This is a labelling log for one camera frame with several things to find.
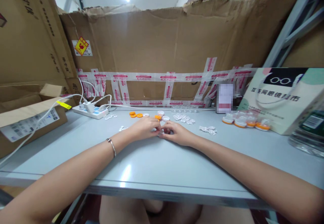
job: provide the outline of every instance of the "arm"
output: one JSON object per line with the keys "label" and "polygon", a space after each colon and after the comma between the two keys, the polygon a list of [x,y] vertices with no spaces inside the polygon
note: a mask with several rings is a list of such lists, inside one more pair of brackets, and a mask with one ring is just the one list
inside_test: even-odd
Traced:
{"label": "arm", "polygon": [[[112,136],[118,154],[136,140],[158,135],[157,119],[143,117],[128,129]],[[80,195],[111,162],[113,149],[101,142],[45,174],[0,211],[1,223],[51,223],[54,216]]]}
{"label": "arm", "polygon": [[319,223],[324,191],[300,178],[247,155],[199,137],[181,125],[168,122],[161,138],[193,147],[269,203],[293,223]]}

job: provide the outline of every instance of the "power strip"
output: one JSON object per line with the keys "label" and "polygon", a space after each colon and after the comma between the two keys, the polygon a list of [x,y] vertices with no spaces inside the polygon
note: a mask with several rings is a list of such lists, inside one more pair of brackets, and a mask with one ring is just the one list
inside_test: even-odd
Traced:
{"label": "power strip", "polygon": [[79,113],[91,118],[95,118],[95,119],[101,119],[103,117],[105,117],[107,114],[109,114],[109,109],[105,109],[103,111],[98,111],[99,107],[94,107],[95,111],[93,113],[88,113],[88,111],[86,109],[80,109],[79,106],[75,106],[72,108],[73,112],[75,113]]}

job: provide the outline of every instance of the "gray table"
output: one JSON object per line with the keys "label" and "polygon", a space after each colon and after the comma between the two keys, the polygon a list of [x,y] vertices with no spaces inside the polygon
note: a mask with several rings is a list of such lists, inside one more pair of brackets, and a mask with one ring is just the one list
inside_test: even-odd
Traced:
{"label": "gray table", "polygon": [[[173,119],[171,111],[165,112]],[[121,126],[129,127],[138,120],[129,117],[129,110],[118,108],[114,113],[117,118],[97,120],[68,112],[66,124],[23,147],[8,160],[0,169],[0,184],[27,187],[69,158],[117,133]],[[187,115],[196,120],[194,125],[183,124],[191,132],[324,189],[324,160],[293,148],[287,136],[224,124],[223,115],[213,111]],[[200,125],[215,126],[218,134],[199,131]],[[85,192],[271,209],[201,153],[158,137],[126,147]]]}

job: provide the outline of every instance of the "water bottle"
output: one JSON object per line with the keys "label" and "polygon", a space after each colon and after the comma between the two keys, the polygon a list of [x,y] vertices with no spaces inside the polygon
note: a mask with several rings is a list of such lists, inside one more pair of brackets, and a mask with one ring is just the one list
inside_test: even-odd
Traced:
{"label": "water bottle", "polygon": [[306,153],[324,157],[324,101],[290,135],[289,144]]}

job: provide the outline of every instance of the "hand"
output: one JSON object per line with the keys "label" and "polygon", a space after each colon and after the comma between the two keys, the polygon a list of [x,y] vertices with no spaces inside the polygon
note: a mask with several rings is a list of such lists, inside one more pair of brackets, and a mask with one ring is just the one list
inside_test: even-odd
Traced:
{"label": "hand", "polygon": [[157,136],[161,131],[161,125],[158,119],[153,117],[142,117],[128,129],[122,131],[132,137],[132,141],[143,140]]}
{"label": "hand", "polygon": [[182,125],[169,120],[161,127],[161,129],[164,130],[164,134],[161,134],[160,138],[173,141],[183,146],[190,146],[191,143],[198,137],[194,133],[191,133],[189,130],[184,128]]}

